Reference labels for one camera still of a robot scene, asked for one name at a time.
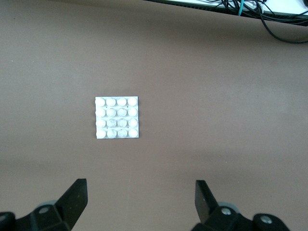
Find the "white plastic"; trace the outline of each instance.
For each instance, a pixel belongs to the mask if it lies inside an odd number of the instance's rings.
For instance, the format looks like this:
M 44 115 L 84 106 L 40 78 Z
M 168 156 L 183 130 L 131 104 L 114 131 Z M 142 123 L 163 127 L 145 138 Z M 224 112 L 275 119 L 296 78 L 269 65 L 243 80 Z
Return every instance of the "white plastic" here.
M 128 110 L 128 114 L 129 114 L 129 116 L 131 116 L 131 117 L 135 117 L 136 115 L 137 115 L 137 110 L 135 109 L 135 108 L 130 108 L 129 110 Z
M 111 139 L 115 138 L 116 137 L 116 130 L 111 129 L 111 130 L 107 131 L 107 136 L 108 136 L 108 138 L 111 138 Z
M 117 132 L 117 136 L 119 138 L 125 138 L 127 136 L 127 131 L 124 129 L 121 129 L 120 131 Z
M 126 119 L 119 119 L 117 124 L 118 124 L 119 127 L 124 128 L 127 125 L 127 120 Z
M 114 117 L 116 115 L 116 110 L 114 108 L 110 108 L 106 112 L 108 117 Z
M 129 135 L 131 138 L 135 138 L 135 137 L 138 136 L 138 131 L 137 131 L 136 129 L 131 129 L 131 130 L 129 130 L 128 135 Z
M 129 124 L 130 127 L 134 128 L 138 125 L 138 121 L 136 119 L 132 118 L 128 121 L 128 124 Z
M 95 97 L 96 138 L 139 137 L 138 97 Z
M 125 110 L 125 108 L 120 108 L 120 109 L 117 111 L 117 115 L 118 115 L 119 117 L 124 117 L 124 116 L 126 116 L 126 114 L 127 114 L 127 111 Z

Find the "teal cable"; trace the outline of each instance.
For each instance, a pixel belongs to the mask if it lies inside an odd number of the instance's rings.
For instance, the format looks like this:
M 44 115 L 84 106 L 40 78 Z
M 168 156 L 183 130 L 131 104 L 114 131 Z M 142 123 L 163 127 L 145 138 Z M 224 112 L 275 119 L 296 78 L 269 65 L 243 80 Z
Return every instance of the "teal cable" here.
M 241 5 L 240 5 L 238 16 L 241 16 L 242 11 L 243 11 L 243 6 L 244 6 L 244 0 L 241 0 Z

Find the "brown table surface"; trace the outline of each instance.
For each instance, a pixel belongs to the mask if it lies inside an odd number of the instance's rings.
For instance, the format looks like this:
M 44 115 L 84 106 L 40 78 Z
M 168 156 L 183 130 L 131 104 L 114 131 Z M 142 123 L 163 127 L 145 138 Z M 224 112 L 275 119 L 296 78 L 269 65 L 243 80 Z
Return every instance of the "brown table surface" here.
M 308 230 L 307 45 L 255 19 L 76 3 L 0 2 L 1 211 L 22 217 L 87 178 L 74 231 L 189 231 L 204 179 L 248 218 Z M 130 95 L 140 137 L 97 140 L 94 97 Z

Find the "mounting bolt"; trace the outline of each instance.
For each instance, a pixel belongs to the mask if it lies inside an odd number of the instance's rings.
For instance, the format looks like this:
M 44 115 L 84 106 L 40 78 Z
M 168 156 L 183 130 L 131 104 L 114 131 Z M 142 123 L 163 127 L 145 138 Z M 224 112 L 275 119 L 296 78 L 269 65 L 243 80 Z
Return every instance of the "mounting bolt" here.
M 0 216 L 0 222 L 4 221 L 6 219 L 6 215 Z
M 43 213 L 46 213 L 47 211 L 49 210 L 49 207 L 43 207 L 39 210 L 39 214 L 43 214 Z
M 221 209 L 221 212 L 222 212 L 224 215 L 231 215 L 231 211 L 230 211 L 228 208 L 222 208 L 222 209 Z
M 263 221 L 266 224 L 271 224 L 273 221 L 268 216 L 262 216 L 261 221 Z

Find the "cable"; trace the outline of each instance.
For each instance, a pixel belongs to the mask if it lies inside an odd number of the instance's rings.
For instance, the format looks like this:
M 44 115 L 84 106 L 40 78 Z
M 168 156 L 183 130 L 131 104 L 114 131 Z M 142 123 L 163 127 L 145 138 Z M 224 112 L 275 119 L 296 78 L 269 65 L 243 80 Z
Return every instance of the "cable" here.
M 199 0 L 199 1 L 202 1 L 202 2 L 206 2 L 206 1 L 207 2 L 217 2 L 218 0 Z M 221 1 L 221 3 L 218 4 L 216 7 L 218 7 L 219 5 L 224 5 L 226 13 L 232 12 L 234 14 L 237 14 L 238 16 L 241 16 L 243 14 L 243 15 L 246 15 L 246 16 L 251 17 L 251 18 L 260 19 L 263 26 L 268 31 L 268 33 L 279 41 L 290 43 L 290 44 L 308 43 L 308 40 L 307 41 L 291 41 L 291 40 L 280 38 L 270 30 L 270 28 L 268 27 L 268 25 L 265 22 L 265 20 L 268 20 L 268 21 L 272 21 L 272 22 L 282 22 L 282 23 L 289 23 L 289 24 L 293 24 L 293 25 L 306 24 L 308 22 L 307 18 L 297 18 L 297 17 L 308 13 L 308 11 L 305 11 L 305 12 L 300 13 L 300 14 L 292 14 L 290 16 L 284 16 L 283 18 L 279 18 L 268 7 L 268 5 L 266 5 L 266 3 L 265 3 L 266 0 L 252 0 L 257 5 L 255 9 L 252 9 L 247 4 L 245 4 L 244 3 L 245 0 L 220 0 L 220 1 Z M 267 7 L 267 9 L 272 13 L 273 17 L 262 13 L 262 7 L 261 7 L 260 3 L 264 4 Z
M 244 0 L 241 0 L 241 5 L 240 5 L 238 16 L 241 16 L 242 11 L 243 11 L 243 6 L 244 6 Z
M 259 12 L 259 15 L 260 15 L 260 19 L 261 19 L 261 22 L 263 24 L 263 26 L 266 28 L 266 30 L 269 32 L 270 35 L 272 35 L 275 39 L 279 40 L 279 41 L 282 41 L 282 42 L 286 42 L 286 43 L 290 43 L 290 44 L 304 44 L 304 43 L 308 43 L 308 40 L 306 41 L 300 41 L 300 42 L 296 42 L 296 41 L 290 41 L 290 40 L 286 40 L 286 39 L 282 39 L 280 37 L 278 37 L 277 35 L 275 35 L 268 27 L 268 25 L 265 23 L 264 19 L 263 19 L 263 16 L 262 16 L 262 13 L 261 13 L 261 6 L 260 4 L 258 3 L 257 0 L 254 0 L 257 4 L 257 10 Z

